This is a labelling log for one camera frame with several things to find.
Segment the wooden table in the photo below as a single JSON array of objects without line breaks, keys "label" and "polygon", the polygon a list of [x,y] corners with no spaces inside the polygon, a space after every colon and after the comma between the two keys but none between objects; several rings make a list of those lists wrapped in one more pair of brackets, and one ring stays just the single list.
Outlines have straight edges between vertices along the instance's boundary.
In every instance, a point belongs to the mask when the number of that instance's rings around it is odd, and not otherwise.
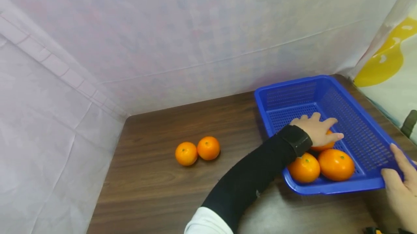
[{"label": "wooden table", "polygon": [[[342,85],[414,159],[417,151],[345,78]],[[211,162],[180,166],[182,141],[219,139]],[[220,177],[266,138],[253,92],[131,116],[124,125],[91,219],[89,234],[183,233]],[[384,190],[331,196],[299,196],[281,176],[246,212],[239,233],[361,233],[367,226],[394,232]]]}]

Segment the black arm sleeve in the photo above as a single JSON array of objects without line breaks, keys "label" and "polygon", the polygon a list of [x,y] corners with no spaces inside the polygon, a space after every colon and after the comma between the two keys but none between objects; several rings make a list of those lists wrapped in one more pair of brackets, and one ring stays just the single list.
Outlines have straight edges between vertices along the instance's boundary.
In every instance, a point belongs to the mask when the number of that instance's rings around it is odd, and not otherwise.
[{"label": "black arm sleeve", "polygon": [[244,211],[287,165],[296,159],[293,147],[272,136],[231,168],[202,206],[217,213],[236,233]]}]

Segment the white fabric backdrop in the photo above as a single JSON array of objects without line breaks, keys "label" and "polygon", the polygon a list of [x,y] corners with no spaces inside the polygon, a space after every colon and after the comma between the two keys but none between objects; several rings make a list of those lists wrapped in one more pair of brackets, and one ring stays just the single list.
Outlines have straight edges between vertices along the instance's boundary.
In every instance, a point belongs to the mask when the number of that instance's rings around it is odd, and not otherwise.
[{"label": "white fabric backdrop", "polygon": [[353,67],[396,0],[11,1],[137,114]]},{"label": "white fabric backdrop", "polygon": [[0,233],[85,233],[123,127],[0,35]]},{"label": "white fabric backdrop", "polygon": [[349,70],[396,0],[0,0],[0,226],[83,233],[129,114]]}]

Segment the black wristband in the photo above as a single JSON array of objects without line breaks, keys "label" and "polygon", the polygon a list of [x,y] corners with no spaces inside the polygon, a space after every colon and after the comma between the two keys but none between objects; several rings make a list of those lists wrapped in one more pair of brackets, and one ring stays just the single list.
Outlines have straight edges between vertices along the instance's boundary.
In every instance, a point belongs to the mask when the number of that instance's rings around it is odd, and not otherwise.
[{"label": "black wristband", "polygon": [[301,157],[313,145],[310,136],[296,125],[286,125],[277,135],[292,146],[297,157]]}]

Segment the plastic basket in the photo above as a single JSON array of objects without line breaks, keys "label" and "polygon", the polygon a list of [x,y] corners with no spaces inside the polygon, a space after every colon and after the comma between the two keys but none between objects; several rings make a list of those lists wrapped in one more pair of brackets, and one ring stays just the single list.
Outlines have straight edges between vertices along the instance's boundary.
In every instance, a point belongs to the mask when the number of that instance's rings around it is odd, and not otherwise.
[{"label": "plastic basket", "polygon": [[395,169],[403,176],[389,149],[393,140],[334,78],[320,75],[264,86],[255,91],[255,98],[270,137],[303,114],[319,112],[321,121],[338,119],[331,130],[344,133],[345,138],[334,148],[354,160],[354,175],[345,182],[320,176],[310,184],[300,184],[285,169],[285,181],[297,193],[328,195],[384,188],[382,168]]}]

